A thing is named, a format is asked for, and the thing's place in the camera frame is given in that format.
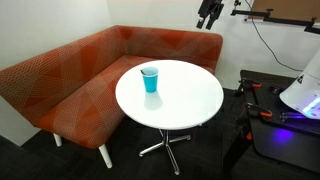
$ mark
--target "white wall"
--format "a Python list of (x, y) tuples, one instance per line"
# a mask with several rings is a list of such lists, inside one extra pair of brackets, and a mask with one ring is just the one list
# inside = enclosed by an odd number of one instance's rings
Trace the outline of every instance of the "white wall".
[[(113, 24), (163, 27), (219, 33), (224, 45), (216, 69), (221, 84), (230, 89), (238, 87), (240, 70), (255, 70), (295, 77), (294, 72), (277, 64), (271, 52), (259, 39), (253, 25), (245, 16), (230, 16), (234, 0), (224, 0), (224, 9), (211, 30), (197, 29), (198, 10), (202, 0), (107, 0)], [(238, 9), (247, 10), (244, 0)], [(303, 31), (303, 27), (256, 23), (278, 59), (289, 66), (303, 69), (320, 49), (320, 35)]]
[[(0, 70), (111, 25), (106, 0), (1, 0)], [(33, 128), (0, 98), (0, 135), (18, 145)]]

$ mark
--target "chrome table base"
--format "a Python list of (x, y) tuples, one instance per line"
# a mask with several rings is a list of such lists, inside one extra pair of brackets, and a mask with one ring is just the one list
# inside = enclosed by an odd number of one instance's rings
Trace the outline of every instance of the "chrome table base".
[(176, 175), (179, 175), (179, 174), (180, 174), (180, 170), (179, 170), (178, 164), (177, 164), (177, 162), (176, 162), (176, 159), (175, 159), (174, 156), (173, 156), (173, 153), (172, 153), (172, 151), (171, 151), (171, 148), (170, 148), (170, 146), (169, 146), (169, 143), (174, 143), (174, 142), (181, 141), (181, 140), (190, 140), (191, 137), (190, 137), (190, 135), (186, 135), (186, 136), (181, 136), (181, 137), (177, 137), (177, 138), (174, 138), (174, 139), (169, 140), (169, 130), (163, 130), (163, 131), (164, 131), (164, 134), (162, 134), (162, 131), (161, 131), (161, 130), (159, 130), (159, 131), (160, 131), (160, 134), (161, 134), (161, 136), (162, 136), (162, 138), (163, 138), (163, 141), (162, 141), (161, 143), (158, 143), (158, 144), (156, 144), (156, 145), (154, 145), (154, 146), (151, 146), (151, 147), (149, 147), (149, 148), (141, 151), (141, 152), (139, 153), (139, 156), (140, 156), (140, 157), (143, 157), (144, 154), (146, 154), (146, 153), (148, 153), (148, 152), (150, 152), (150, 151), (153, 151), (153, 150), (155, 150), (155, 149), (158, 149), (159, 147), (162, 147), (162, 146), (166, 146), (166, 149), (167, 149), (167, 151), (168, 151), (169, 157), (170, 157), (170, 159), (171, 159), (171, 162), (172, 162), (172, 165), (173, 165), (173, 168), (174, 168), (174, 173), (175, 173)]

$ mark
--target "dark carpet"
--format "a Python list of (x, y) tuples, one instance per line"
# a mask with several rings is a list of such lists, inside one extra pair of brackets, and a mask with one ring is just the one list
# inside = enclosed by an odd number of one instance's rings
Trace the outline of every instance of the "dark carpet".
[(159, 131), (125, 118), (106, 144), (111, 169), (99, 150), (69, 141), (56, 147), (52, 134), (40, 131), (21, 147), (0, 136), (0, 179), (320, 179), (319, 174), (260, 157), (252, 146), (231, 172), (223, 174), (223, 155), (244, 103), (244, 97), (234, 97), (232, 90), (224, 89), (224, 93), (224, 104), (215, 117), (202, 126), (172, 132), (173, 137), (191, 135), (190, 141), (171, 144), (181, 171), (178, 176), (164, 147), (142, 158), (138, 155), (161, 141)]

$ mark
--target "cup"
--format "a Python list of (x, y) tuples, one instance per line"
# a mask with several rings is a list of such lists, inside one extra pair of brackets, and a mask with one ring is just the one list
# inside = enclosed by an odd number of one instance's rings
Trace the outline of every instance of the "cup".
[(158, 69), (155, 67), (145, 67), (141, 69), (145, 89), (148, 93), (157, 91)]

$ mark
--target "white machine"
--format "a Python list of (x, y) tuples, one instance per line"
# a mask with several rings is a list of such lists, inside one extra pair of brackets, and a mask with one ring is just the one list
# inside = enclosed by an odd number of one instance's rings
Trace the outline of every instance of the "white machine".
[(310, 119), (320, 120), (320, 50), (280, 99)]

